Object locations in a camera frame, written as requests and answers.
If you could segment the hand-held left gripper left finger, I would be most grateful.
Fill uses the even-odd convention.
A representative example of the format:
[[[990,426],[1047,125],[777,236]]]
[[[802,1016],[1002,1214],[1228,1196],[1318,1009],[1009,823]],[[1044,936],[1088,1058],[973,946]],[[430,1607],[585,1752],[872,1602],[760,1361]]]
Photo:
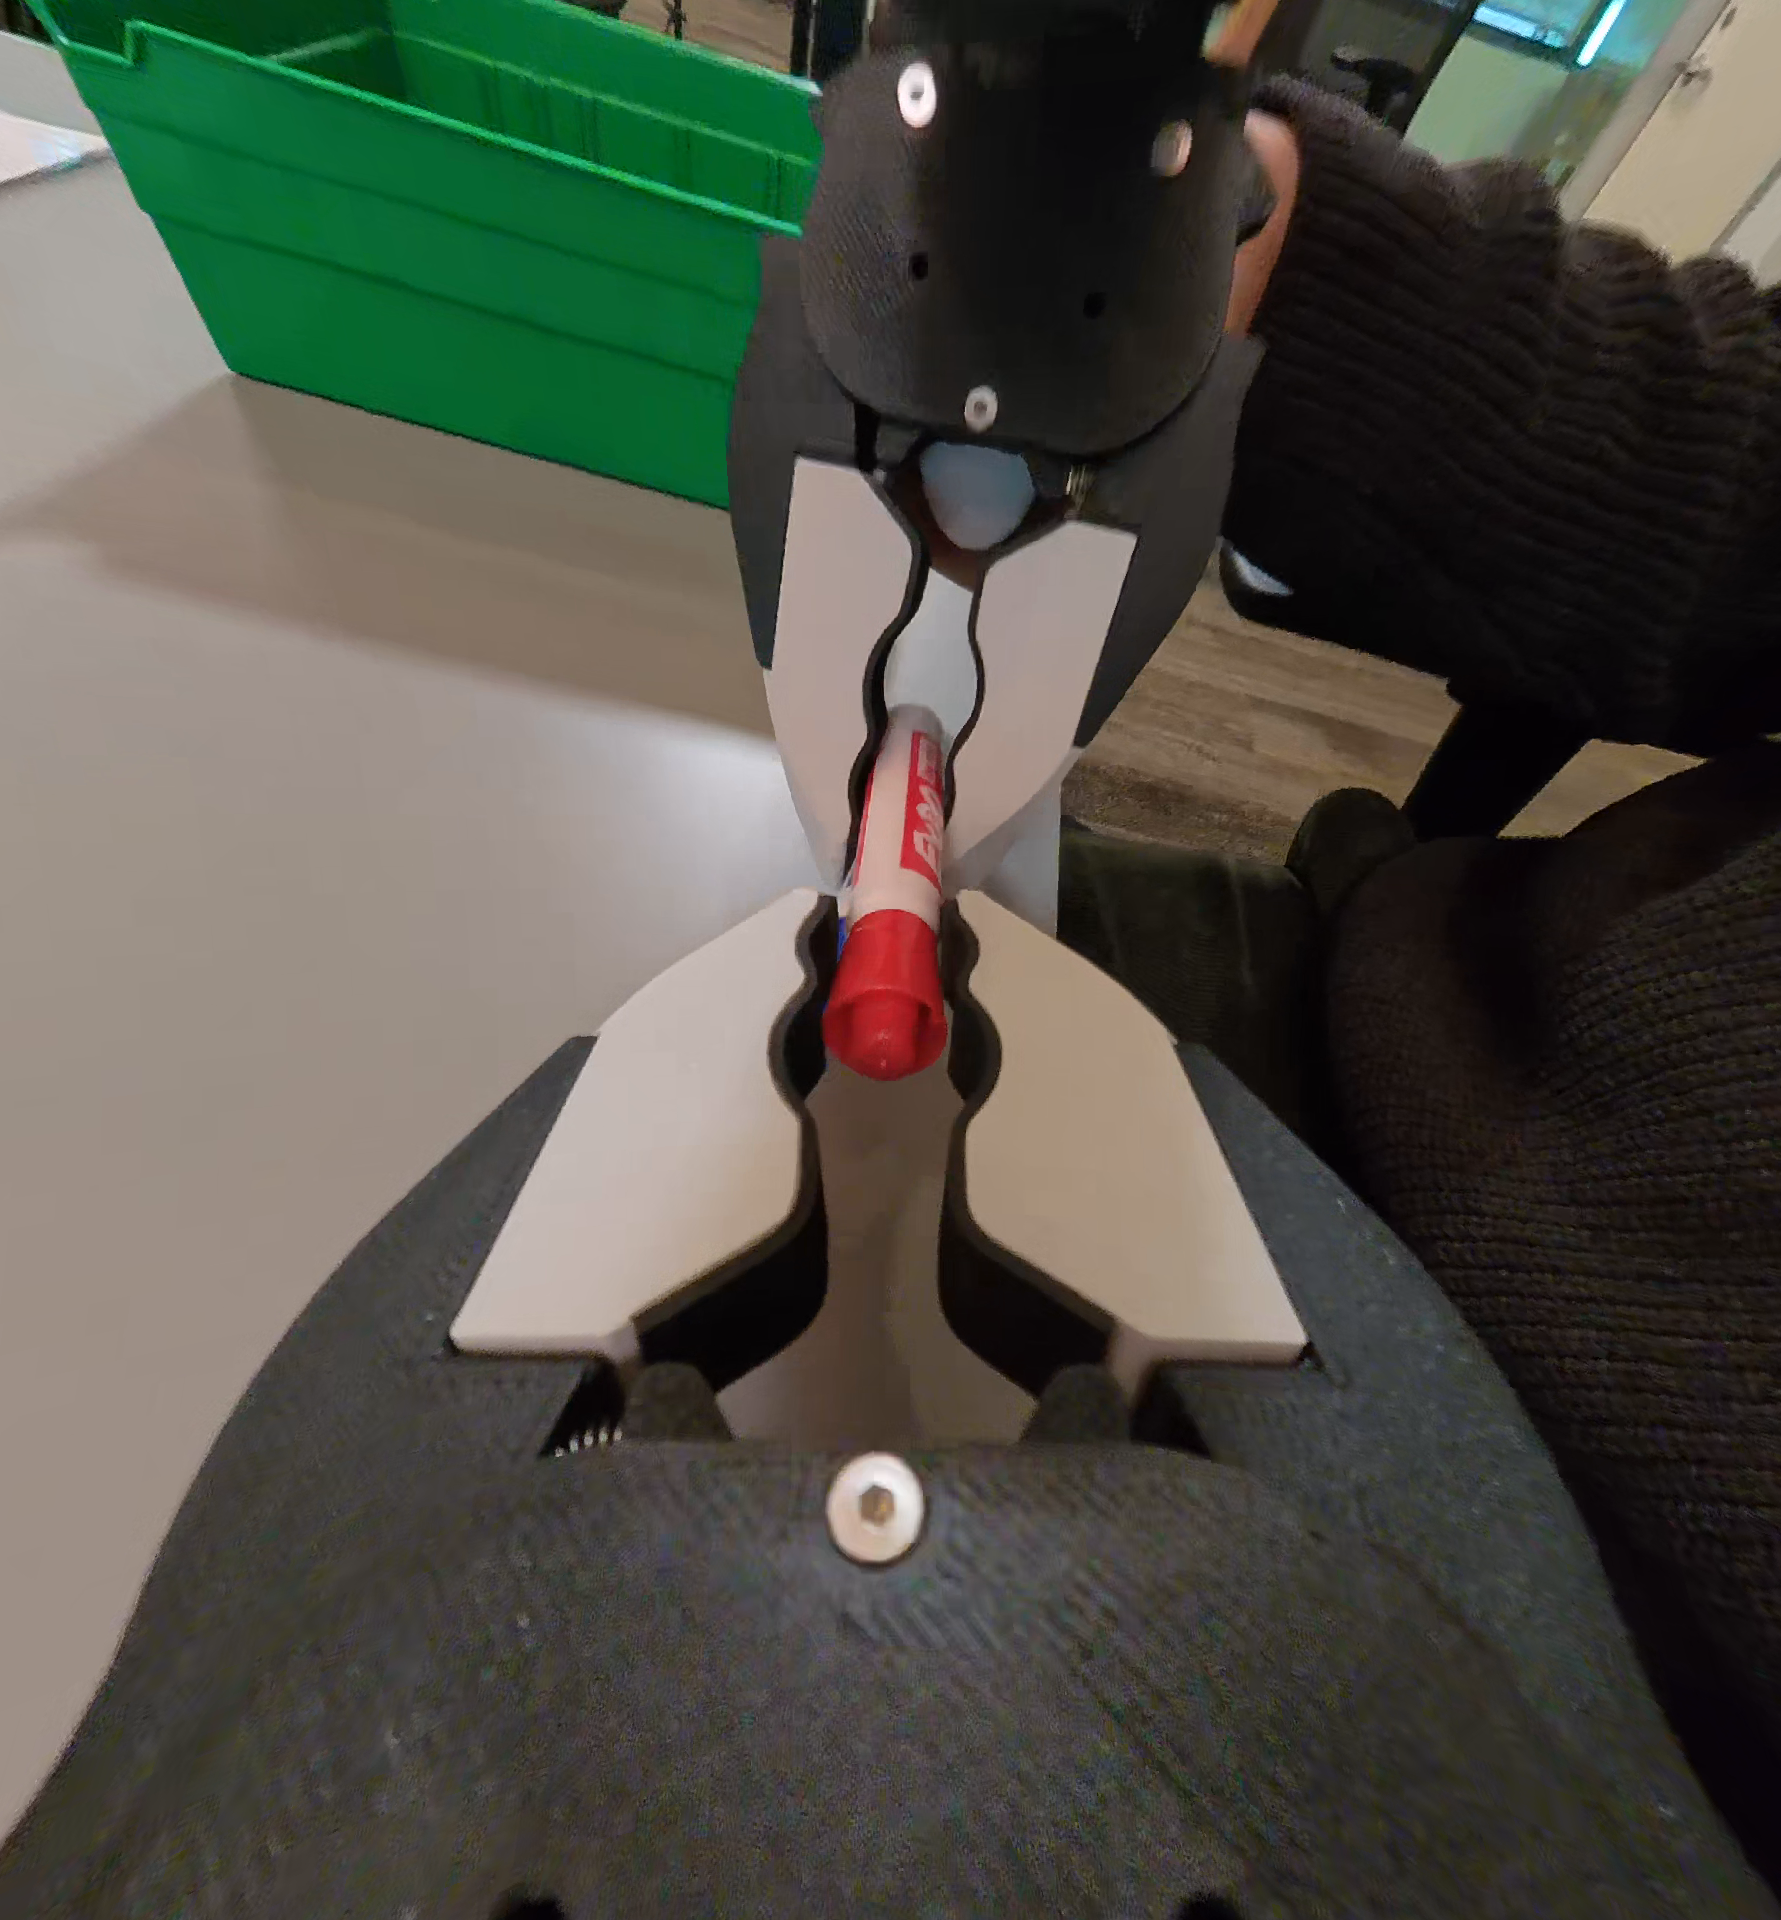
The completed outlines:
[[[791,1274],[821,1196],[785,1039],[832,901],[774,902],[686,954],[606,1020],[449,1325],[475,1358],[676,1361],[749,1373],[792,1331],[751,1302]]]

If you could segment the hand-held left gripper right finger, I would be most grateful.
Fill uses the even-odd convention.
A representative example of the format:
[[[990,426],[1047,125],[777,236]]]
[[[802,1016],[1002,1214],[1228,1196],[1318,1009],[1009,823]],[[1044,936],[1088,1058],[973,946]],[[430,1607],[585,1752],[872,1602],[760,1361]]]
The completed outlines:
[[[1310,1336],[1167,1028],[983,892],[953,902],[944,959],[951,1331],[998,1373],[1299,1363]]]

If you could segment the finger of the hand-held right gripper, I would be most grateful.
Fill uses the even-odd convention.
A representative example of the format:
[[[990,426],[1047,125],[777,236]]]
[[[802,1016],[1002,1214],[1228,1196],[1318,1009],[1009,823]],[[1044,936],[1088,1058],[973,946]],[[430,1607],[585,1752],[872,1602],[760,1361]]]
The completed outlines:
[[[1137,537],[1066,522],[1002,554],[974,595],[977,701],[951,750],[951,886],[985,882],[1060,798]]]
[[[800,458],[792,469],[767,707],[782,772],[823,885],[840,885],[851,783],[889,643],[924,579],[918,535],[863,469]]]

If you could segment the red dry erase marker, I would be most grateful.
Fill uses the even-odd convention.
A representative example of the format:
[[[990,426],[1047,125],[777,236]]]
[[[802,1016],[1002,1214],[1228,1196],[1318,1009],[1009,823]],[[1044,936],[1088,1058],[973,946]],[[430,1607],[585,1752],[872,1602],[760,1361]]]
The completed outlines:
[[[944,775],[941,719],[922,706],[893,707],[838,899],[840,942],[823,1014],[827,1053],[879,1083],[926,1070],[948,1043]]]

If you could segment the grey desk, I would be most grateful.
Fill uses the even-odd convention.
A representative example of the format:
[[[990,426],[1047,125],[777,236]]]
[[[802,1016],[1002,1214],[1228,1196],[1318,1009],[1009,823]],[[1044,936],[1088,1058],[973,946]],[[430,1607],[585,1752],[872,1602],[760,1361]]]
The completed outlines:
[[[346,1253],[804,878],[726,515],[232,378],[112,160],[0,189],[0,1841]]]

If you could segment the person's right hand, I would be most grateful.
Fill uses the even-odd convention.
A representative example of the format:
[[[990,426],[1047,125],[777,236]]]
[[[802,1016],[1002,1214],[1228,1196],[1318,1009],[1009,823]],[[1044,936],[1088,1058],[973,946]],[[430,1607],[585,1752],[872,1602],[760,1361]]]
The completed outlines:
[[[1251,108],[1244,131],[1256,164],[1264,217],[1234,255],[1226,331],[1237,339],[1251,335],[1256,326],[1269,282],[1286,246],[1304,172],[1298,131],[1282,118]]]

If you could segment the person's dark trouser leg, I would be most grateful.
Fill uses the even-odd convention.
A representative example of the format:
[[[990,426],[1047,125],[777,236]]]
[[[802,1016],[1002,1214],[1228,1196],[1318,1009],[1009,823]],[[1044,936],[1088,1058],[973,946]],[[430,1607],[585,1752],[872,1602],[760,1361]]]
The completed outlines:
[[[1336,913],[1417,844],[1392,800],[1338,789],[1285,859],[1062,825],[1058,934],[1306,1141],[1330,1121],[1324,970]]]

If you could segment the green plastic bin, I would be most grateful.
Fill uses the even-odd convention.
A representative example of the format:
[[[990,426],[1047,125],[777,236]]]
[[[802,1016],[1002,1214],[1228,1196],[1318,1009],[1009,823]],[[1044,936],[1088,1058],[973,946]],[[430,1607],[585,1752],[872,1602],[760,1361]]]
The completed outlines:
[[[575,4],[35,4],[231,371],[726,504],[813,87]]]

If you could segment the person's torso in black sweater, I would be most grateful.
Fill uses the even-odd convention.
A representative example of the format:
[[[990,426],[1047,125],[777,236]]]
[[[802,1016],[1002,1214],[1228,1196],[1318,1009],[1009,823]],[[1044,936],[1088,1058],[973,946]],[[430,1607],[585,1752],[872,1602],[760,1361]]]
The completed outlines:
[[[1527,1407],[1781,1900],[1781,740],[1383,859],[1325,1016],[1350,1169]]]

